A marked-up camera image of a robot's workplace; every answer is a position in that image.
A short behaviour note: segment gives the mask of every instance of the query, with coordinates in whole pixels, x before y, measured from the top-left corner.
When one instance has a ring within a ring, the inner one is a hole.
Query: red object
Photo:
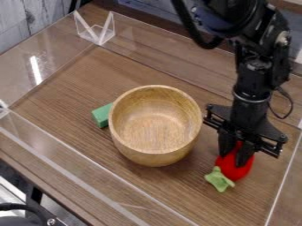
[[[247,160],[247,164],[243,167],[236,167],[236,151],[242,147],[243,142],[238,141],[234,149],[231,152],[224,156],[218,156],[215,165],[220,168],[223,175],[232,181],[239,180],[243,178],[252,166],[252,162],[255,159],[255,156],[252,155],[250,159]]]

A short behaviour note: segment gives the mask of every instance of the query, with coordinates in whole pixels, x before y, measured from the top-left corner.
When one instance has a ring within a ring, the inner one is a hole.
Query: clear plastic stand
[[[77,11],[75,11],[73,15],[79,36],[91,41],[95,45],[103,46],[116,35],[113,13],[108,13],[104,26],[89,26]]]

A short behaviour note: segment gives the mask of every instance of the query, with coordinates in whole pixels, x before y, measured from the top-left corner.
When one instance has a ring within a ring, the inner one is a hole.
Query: wooden bowl
[[[196,142],[202,112],[194,99],[167,86],[127,91],[113,102],[108,126],[120,153],[133,162],[167,166]]]

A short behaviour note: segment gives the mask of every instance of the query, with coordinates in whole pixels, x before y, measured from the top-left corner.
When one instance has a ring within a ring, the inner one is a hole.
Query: green cloth
[[[235,183],[223,175],[218,166],[214,167],[210,174],[204,175],[204,179],[219,192],[224,192],[228,186],[235,187]]]
[[[92,118],[96,122],[96,126],[99,128],[104,128],[108,126],[108,112],[111,109],[112,103],[105,106],[92,110]]]

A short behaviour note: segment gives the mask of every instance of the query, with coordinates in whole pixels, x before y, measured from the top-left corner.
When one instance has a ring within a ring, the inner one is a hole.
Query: bowl rim
[[[116,108],[117,103],[120,103],[120,101],[129,94],[132,94],[133,92],[136,92],[136,91],[139,91],[141,89],[147,89],[147,88],[164,88],[164,89],[169,89],[169,90],[180,93],[192,102],[192,104],[196,107],[198,113],[200,115],[200,118],[196,121],[196,131],[195,131],[195,134],[192,136],[192,139],[190,139],[188,141],[186,141],[186,143],[181,146],[167,149],[164,153],[148,153],[147,151],[144,151],[144,149],[139,149],[139,148],[133,148],[133,147],[128,146],[127,143],[124,142],[124,140],[120,138],[120,136],[119,136],[119,134],[116,132],[116,128],[113,127],[112,115],[113,115],[113,112],[115,112],[115,108]],[[165,86],[165,85],[147,85],[147,86],[140,86],[140,87],[136,87],[136,88],[129,89],[128,91],[125,91],[116,98],[116,100],[112,103],[111,110],[109,110],[109,113],[108,113],[108,128],[109,128],[111,134],[113,135],[115,139],[117,139],[117,142],[120,142],[123,146],[125,146],[127,148],[129,148],[131,150],[136,151],[140,154],[169,154],[169,153],[172,153],[172,152],[183,149],[196,139],[196,136],[198,136],[198,134],[200,132],[202,124],[203,124],[203,114],[202,114],[202,110],[200,110],[199,105],[196,104],[196,101],[194,100],[194,98],[186,92],[183,92],[181,90],[179,90],[177,88],[173,88],[173,87],[169,87],[169,86]]]

